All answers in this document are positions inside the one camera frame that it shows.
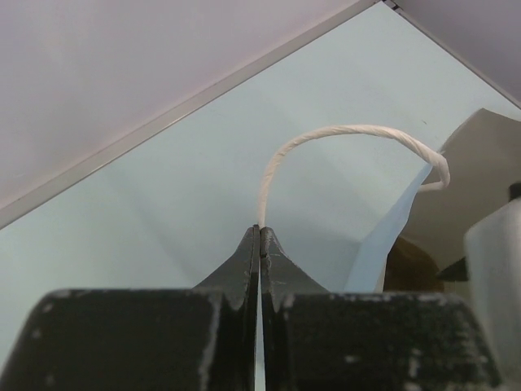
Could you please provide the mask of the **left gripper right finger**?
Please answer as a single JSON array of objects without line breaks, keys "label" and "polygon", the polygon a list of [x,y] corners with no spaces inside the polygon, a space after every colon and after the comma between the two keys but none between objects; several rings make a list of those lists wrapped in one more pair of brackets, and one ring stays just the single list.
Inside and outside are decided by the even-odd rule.
[{"label": "left gripper right finger", "polygon": [[260,230],[268,390],[500,390],[469,306],[443,293],[330,292]]}]

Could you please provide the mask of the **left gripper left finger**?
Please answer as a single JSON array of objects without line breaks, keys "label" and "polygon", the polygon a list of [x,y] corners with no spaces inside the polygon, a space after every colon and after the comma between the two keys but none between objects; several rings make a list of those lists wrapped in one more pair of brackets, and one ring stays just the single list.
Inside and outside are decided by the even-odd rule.
[{"label": "left gripper left finger", "polygon": [[63,289],[32,309],[4,390],[252,390],[261,233],[185,289]]}]

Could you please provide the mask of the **brown cardboard cup carrier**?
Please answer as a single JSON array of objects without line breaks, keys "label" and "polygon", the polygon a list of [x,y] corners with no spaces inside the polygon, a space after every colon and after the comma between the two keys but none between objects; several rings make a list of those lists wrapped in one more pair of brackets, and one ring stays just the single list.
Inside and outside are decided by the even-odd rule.
[{"label": "brown cardboard cup carrier", "polygon": [[399,236],[387,255],[383,290],[391,292],[443,292],[436,278],[439,268],[421,248]]}]

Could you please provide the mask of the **light blue paper bag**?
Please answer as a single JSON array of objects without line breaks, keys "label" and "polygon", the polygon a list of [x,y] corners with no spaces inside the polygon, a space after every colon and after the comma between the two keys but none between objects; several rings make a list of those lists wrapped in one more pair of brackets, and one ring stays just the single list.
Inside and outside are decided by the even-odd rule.
[{"label": "light blue paper bag", "polygon": [[435,152],[403,131],[378,125],[332,125],[309,131],[282,145],[260,184],[257,218],[266,226],[269,188],[284,157],[320,138],[348,134],[394,140],[427,164],[401,197],[336,263],[325,260],[321,281],[348,292],[381,290],[391,269],[387,255],[401,236],[439,261],[462,250],[464,230],[501,205],[499,187],[520,172],[520,123],[484,108],[472,114]]}]

